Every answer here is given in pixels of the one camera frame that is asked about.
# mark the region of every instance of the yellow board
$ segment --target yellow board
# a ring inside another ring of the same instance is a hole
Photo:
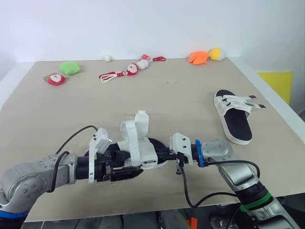
[[[269,84],[278,95],[289,104],[292,86],[292,72],[285,73],[257,73]]]

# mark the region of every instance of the slide sandal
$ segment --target slide sandal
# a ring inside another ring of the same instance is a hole
[[[252,108],[265,109],[261,104],[251,104],[247,100],[255,99],[254,95],[235,96],[228,90],[219,90],[214,95],[214,104],[220,116],[224,133],[236,144],[246,145],[252,140],[252,133],[248,124]]]

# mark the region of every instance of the green ring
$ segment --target green ring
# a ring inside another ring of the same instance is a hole
[[[240,206],[240,210],[242,212],[246,212],[246,211],[248,211],[251,208],[255,208],[255,207],[265,203],[266,201],[268,201],[270,199],[270,197],[271,197],[271,194],[270,194],[270,192],[268,192],[264,197],[260,198],[257,201],[254,201],[254,202],[252,202],[250,204],[241,205]]]

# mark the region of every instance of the wooden table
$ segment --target wooden table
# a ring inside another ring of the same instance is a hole
[[[237,95],[256,95],[255,103],[266,110],[253,110],[249,145],[232,144],[235,153],[257,163],[261,181],[274,196],[305,191],[305,145],[262,94],[229,60],[194,66],[185,59],[154,62],[136,76],[102,84],[98,76],[123,70],[133,61],[79,61],[81,72],[59,87],[43,77],[59,73],[61,62],[37,62],[22,79],[0,111],[0,175],[17,163],[54,154],[71,134],[95,124],[121,139],[121,121],[133,119],[137,110],[150,118],[148,137],[167,146],[169,137],[182,133],[191,141],[225,138],[213,103],[219,89]],[[65,149],[83,155],[92,131],[74,138]],[[217,191],[228,191],[216,167],[185,167],[192,202]],[[218,196],[204,205],[235,202]],[[87,180],[63,186],[41,196],[27,221],[97,217],[187,207],[183,180],[175,174],[175,162],[145,170],[140,176],[120,182],[89,185]]]

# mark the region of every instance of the blue ring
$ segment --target blue ring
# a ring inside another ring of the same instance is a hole
[[[22,213],[10,213],[6,211],[0,211],[0,218],[7,219],[20,219],[26,217],[30,211],[22,212]]]
[[[199,165],[201,168],[204,167],[204,163],[203,163],[203,155],[202,155],[202,149],[201,149],[201,142],[196,139],[195,140],[195,144],[196,144],[196,147],[197,147],[197,152],[198,152],[198,158],[199,158]]]

